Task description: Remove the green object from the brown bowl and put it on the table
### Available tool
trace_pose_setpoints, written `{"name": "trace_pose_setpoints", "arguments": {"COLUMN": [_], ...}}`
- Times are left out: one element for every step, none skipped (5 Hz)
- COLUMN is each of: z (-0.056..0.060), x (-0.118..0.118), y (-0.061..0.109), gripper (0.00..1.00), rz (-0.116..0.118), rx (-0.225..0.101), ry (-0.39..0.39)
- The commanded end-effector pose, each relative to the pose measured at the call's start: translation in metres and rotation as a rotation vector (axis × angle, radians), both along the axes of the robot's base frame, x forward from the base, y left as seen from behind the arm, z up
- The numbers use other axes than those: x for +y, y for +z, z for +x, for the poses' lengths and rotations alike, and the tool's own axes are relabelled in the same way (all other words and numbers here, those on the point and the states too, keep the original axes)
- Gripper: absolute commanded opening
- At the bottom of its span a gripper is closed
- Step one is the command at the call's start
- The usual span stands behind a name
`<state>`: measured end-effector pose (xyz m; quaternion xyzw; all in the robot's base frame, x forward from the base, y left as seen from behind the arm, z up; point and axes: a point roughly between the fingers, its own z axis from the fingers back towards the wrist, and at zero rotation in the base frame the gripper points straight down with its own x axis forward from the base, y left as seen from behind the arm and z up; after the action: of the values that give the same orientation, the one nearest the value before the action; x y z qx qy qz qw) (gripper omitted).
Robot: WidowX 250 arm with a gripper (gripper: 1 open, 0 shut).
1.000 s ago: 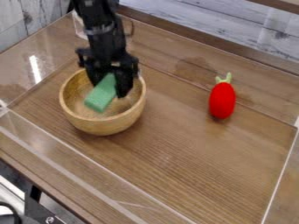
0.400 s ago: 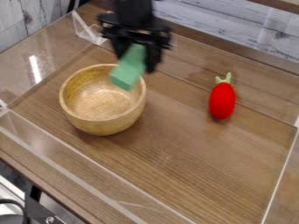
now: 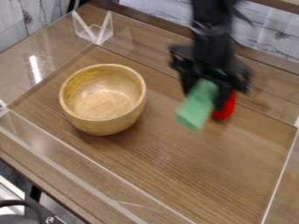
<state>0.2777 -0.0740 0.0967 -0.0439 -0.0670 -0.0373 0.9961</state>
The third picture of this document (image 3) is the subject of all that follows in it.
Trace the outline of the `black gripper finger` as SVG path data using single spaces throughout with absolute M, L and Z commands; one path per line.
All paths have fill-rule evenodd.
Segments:
M 218 85 L 218 93 L 214 100 L 215 110 L 222 110 L 226 100 L 234 92 L 232 87 L 228 85 Z
M 180 74 L 182 91 L 187 95 L 202 78 L 200 70 L 184 70 Z

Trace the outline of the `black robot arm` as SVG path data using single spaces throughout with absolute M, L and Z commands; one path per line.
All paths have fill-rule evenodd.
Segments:
M 187 95 L 195 83 L 208 80 L 219 92 L 214 98 L 216 111 L 223 111 L 235 91 L 247 93 L 254 72 L 239 59 L 232 45 L 232 23 L 238 16 L 248 19 L 236 9 L 240 0 L 191 0 L 191 44 L 171 45 L 171 68 L 179 73 Z

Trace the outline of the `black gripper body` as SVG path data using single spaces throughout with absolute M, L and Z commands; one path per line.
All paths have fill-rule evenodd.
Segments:
M 179 77 L 184 70 L 200 70 L 200 79 L 228 85 L 232 90 L 247 93 L 252 80 L 252 69 L 236 57 L 230 31 L 215 33 L 192 32 L 190 45 L 170 45 L 170 67 Z

